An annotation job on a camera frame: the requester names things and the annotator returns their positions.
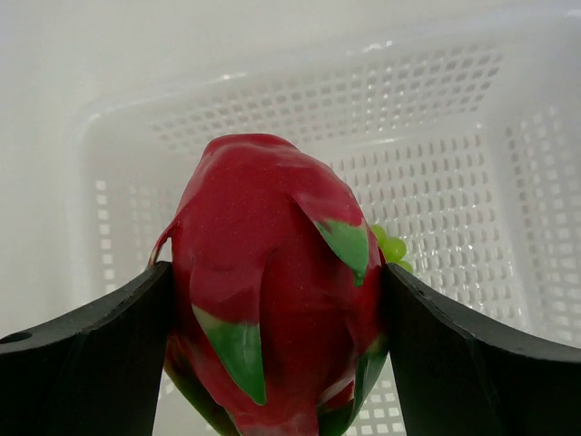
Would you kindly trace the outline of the red fake food piece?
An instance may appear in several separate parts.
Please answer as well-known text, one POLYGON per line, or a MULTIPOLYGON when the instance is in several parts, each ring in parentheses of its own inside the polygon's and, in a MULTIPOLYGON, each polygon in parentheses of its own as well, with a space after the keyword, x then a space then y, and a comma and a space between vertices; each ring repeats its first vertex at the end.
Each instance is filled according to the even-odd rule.
POLYGON ((384 257, 351 189, 273 134, 205 147, 172 248, 164 369, 221 435, 342 435, 388 354, 384 257))

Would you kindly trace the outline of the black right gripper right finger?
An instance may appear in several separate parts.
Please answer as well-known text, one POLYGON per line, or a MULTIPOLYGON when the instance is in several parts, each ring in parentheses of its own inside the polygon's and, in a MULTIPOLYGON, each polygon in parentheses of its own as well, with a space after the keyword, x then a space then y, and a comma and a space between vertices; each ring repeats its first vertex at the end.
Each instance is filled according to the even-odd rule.
POLYGON ((495 321, 394 263, 383 312, 407 434, 579 434, 579 349, 495 321))

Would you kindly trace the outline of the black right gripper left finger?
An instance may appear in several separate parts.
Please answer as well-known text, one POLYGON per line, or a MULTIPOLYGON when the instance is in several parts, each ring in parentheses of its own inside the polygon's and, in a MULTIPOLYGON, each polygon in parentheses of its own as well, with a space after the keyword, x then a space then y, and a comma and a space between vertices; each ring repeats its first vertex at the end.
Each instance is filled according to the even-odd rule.
POLYGON ((150 435, 172 316, 172 267, 1 340, 4 435, 150 435))

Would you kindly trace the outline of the green fake grapes bunch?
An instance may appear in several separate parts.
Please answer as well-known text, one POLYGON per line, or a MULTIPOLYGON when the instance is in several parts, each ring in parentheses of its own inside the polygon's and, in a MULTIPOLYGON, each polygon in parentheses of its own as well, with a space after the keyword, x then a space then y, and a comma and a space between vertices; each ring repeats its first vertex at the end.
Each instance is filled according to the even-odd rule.
POLYGON ((376 236, 378 246, 383 254, 385 262, 395 263, 407 272, 412 273, 412 265, 404 259, 407 254, 406 244, 398 237, 389 236, 387 231, 378 224, 372 224, 371 231, 373 231, 376 236))

